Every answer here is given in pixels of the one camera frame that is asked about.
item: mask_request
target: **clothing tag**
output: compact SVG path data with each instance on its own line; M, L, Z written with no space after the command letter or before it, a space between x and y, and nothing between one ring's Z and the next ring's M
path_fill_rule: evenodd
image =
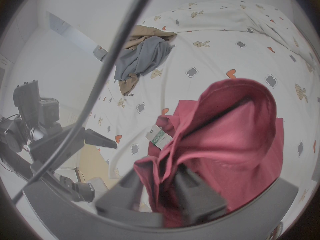
M151 127L151 131L146 134L146 138L161 150L172 140L170 135L155 124Z

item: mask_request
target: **brown garment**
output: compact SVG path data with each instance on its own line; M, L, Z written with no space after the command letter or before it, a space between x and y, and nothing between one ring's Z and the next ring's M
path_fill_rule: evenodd
M129 76L131 78L124 81L119 81L119 87L122 95L128 94L139 81L139 78L135 73L130 73Z
M172 37L175 36L176 34L177 33L174 33L174 32L165 32L155 27L137 25L134 27L133 31L131 32L129 41L126 42L123 49L134 50L135 48L137 48L138 44L140 44L142 41L153 36L161 37L165 41L168 41L172 39Z

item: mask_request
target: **bed sheet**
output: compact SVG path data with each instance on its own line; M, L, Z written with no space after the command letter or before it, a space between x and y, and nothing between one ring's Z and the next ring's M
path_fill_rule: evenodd
M306 40L279 10L245 4L189 3L142 22L178 35L170 40L175 47L166 60L140 76L132 96L121 94L114 68L90 114L86 128L118 143L117 149L98 147L110 178L121 178L148 154L146 133L159 115L172 115L179 100L198 100L213 82L249 78L264 84L275 98L277 117L284 119L281 177L299 186L319 151L319 65ZM268 20L261 19L262 14ZM145 191L141 200L148 204Z

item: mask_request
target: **fabric fold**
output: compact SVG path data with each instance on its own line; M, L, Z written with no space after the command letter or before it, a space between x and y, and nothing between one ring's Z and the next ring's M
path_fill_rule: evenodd
M167 227L181 226L172 186L183 163L226 199L229 211L246 204L279 177L284 132L270 91L249 79L212 84L198 101L181 100L156 125L173 137L163 150L149 144L134 169L154 212Z

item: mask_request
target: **gray cloth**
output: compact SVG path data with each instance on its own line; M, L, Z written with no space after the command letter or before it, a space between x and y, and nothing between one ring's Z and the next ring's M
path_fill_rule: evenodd
M138 44L134 50L125 49L115 63L115 80L127 80L130 73L145 75L154 70L168 55L173 46L158 36L152 36Z

